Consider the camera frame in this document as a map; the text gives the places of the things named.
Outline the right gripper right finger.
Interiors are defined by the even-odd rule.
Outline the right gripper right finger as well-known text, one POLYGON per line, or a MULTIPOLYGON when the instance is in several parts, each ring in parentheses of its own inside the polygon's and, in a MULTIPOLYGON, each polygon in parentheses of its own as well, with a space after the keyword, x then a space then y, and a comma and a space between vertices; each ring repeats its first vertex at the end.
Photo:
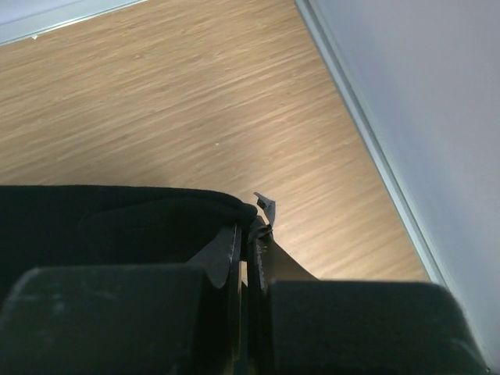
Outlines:
POLYGON ((257 374, 486 374, 458 302, 424 282, 319 280, 275 242, 259 195, 248 236, 248 357, 257 374))

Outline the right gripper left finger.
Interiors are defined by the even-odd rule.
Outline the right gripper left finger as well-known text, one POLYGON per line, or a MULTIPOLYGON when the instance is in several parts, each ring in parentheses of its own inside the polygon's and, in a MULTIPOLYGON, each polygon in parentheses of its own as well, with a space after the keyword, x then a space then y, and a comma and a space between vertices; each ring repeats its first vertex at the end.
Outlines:
POLYGON ((230 374, 241 228, 185 263, 34 268, 1 310, 4 374, 230 374))

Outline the black t shirt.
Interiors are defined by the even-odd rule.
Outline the black t shirt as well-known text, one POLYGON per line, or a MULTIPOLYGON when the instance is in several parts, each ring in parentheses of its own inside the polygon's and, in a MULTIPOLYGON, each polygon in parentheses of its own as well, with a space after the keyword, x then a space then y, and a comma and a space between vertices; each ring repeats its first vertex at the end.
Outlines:
POLYGON ((42 266, 184 263, 255 206, 217 191, 98 185, 1 188, 1 295, 42 266))

